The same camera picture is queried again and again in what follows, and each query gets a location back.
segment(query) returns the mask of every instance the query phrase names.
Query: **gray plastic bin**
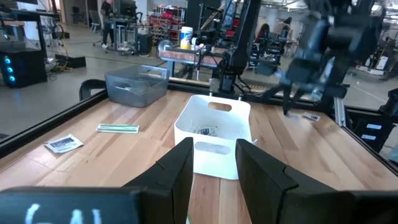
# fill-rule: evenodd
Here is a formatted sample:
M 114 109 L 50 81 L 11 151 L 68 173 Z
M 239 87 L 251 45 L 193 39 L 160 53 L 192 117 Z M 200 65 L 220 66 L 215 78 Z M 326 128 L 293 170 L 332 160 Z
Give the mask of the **gray plastic bin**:
M 111 101 L 145 107 L 166 94 L 169 76 L 166 68 L 135 65 L 106 73 L 105 81 Z

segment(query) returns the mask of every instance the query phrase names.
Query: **blue label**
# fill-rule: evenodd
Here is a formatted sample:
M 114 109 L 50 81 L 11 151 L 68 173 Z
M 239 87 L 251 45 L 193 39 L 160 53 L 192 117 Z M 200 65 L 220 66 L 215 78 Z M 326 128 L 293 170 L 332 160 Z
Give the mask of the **blue label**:
M 191 37 L 192 37 L 192 34 L 190 34 L 190 33 L 181 33 L 180 34 L 180 40 L 190 40 L 191 39 Z

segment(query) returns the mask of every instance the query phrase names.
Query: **chair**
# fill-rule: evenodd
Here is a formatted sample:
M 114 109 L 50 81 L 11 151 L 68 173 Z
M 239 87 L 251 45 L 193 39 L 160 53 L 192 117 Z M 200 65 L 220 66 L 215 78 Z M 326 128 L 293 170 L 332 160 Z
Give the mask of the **chair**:
M 101 29 L 101 19 L 98 12 L 94 10 L 90 10 L 90 17 L 92 20 L 90 31 L 101 35 L 101 40 L 93 42 L 93 46 L 95 46 L 95 44 L 102 42 L 103 31 Z
M 79 100 L 85 100 L 91 97 L 92 90 L 106 89 L 106 82 L 104 80 L 90 79 L 86 80 L 80 85 Z

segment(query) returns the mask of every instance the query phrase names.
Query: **table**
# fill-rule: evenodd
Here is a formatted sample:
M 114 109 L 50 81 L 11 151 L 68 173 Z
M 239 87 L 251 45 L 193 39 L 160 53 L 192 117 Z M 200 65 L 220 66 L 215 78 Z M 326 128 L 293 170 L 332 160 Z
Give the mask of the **table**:
M 181 50 L 180 47 L 175 47 L 173 49 L 159 51 L 159 57 L 162 60 L 167 61 L 167 71 L 170 72 L 171 76 L 174 76 L 174 68 L 176 62 L 194 65 L 199 60 L 199 56 L 194 50 L 179 50 Z M 204 56 L 200 63 L 207 67 L 216 68 L 221 59 L 223 59 L 221 57 L 221 54 L 224 53 L 225 50 L 226 49 L 215 47 L 214 56 Z
M 136 51 L 138 51 L 138 28 L 148 28 L 150 26 L 140 26 L 136 25 L 137 21 L 136 20 L 130 20 L 130 19 L 123 19 L 123 18 L 112 18 L 112 19 L 106 19 L 104 23 L 111 24 L 113 26 L 113 40 L 115 41 L 115 44 L 113 45 L 113 50 L 118 51 L 118 44 L 122 44 L 122 37 L 121 37 L 121 31 L 119 33 L 121 42 L 117 43 L 118 41 L 118 26 L 122 25 L 125 26 L 124 29 L 124 40 L 127 41 L 127 28 L 126 26 L 129 24 L 134 24 L 134 25 L 129 25 L 129 28 L 134 29 L 134 45 L 136 48 Z
M 168 91 L 146 108 L 103 100 L 0 159 L 0 189 L 20 185 L 122 186 L 174 147 L 174 122 L 191 95 Z M 337 190 L 398 189 L 398 177 L 328 116 L 312 112 L 322 116 L 313 122 L 287 118 L 278 106 L 251 106 L 252 138 L 282 162 Z M 140 133 L 98 133 L 99 123 L 138 124 Z M 61 155 L 43 147 L 44 142 L 67 134 L 85 145 Z M 193 178 L 189 214 L 193 223 L 250 223 L 237 180 L 200 174 Z

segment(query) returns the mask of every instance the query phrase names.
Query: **monitor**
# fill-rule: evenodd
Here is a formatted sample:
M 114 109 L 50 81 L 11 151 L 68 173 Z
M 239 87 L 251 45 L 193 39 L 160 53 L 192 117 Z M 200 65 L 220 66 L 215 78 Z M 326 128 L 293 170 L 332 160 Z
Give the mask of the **monitor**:
M 133 0 L 120 0 L 120 15 L 127 17 L 136 17 L 136 2 Z

